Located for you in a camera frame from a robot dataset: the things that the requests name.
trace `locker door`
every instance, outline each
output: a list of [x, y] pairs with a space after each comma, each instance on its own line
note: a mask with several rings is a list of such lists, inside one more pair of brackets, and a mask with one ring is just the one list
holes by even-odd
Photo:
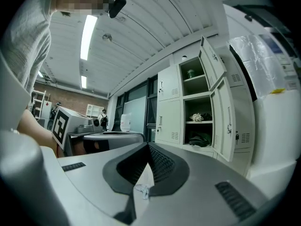
[[158, 73], [158, 101], [178, 98], [179, 80], [176, 66], [168, 67]]
[[158, 102], [156, 139], [180, 143], [180, 101]]
[[226, 161], [232, 161], [235, 149], [236, 119], [231, 89], [223, 78], [211, 94], [214, 133], [213, 149]]
[[209, 42], [202, 37], [199, 59], [203, 66], [209, 90], [212, 91], [220, 78], [227, 72], [218, 53]]

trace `person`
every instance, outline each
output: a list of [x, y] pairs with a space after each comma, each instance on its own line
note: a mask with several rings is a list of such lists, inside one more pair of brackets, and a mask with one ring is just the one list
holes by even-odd
[[106, 113], [107, 113], [106, 109], [103, 109], [103, 113], [98, 117], [98, 120], [100, 121], [100, 126], [103, 127], [104, 131], [107, 131], [107, 126], [109, 122]]
[[[0, 41], [1, 58], [22, 86], [31, 93], [38, 72], [51, 44], [50, 21], [57, 12], [92, 14], [103, 9], [107, 0], [26, 0], [18, 9]], [[48, 146], [56, 154], [57, 145], [51, 131], [40, 126], [25, 109], [17, 130], [34, 138], [39, 145]]]

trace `white corrugated ceiling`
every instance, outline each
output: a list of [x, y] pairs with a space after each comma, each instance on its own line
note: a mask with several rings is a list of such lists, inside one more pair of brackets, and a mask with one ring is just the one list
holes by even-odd
[[[79, 55], [86, 16], [55, 13], [43, 67], [54, 82], [80, 88], [84, 75], [88, 90], [107, 94], [148, 59], [187, 35], [207, 27], [227, 31], [223, 14], [221, 0], [127, 0], [116, 18], [98, 16], [85, 61]], [[106, 33], [112, 35], [112, 42], [103, 40]]]

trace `plastic sheet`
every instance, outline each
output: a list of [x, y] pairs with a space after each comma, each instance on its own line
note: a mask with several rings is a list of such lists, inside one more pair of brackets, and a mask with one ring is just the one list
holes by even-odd
[[230, 39], [229, 44], [244, 63], [257, 98], [265, 97], [275, 89], [287, 87], [278, 59], [257, 36]]

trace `open locker door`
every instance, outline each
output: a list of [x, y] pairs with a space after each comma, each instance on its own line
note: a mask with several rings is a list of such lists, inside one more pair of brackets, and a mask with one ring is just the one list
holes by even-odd
[[199, 59], [204, 69], [208, 88], [212, 91], [221, 77], [227, 72], [224, 63], [218, 53], [209, 44], [207, 39], [202, 36]]
[[221, 80], [210, 97], [214, 121], [212, 148], [226, 161], [232, 161], [236, 118], [233, 97], [226, 77]]

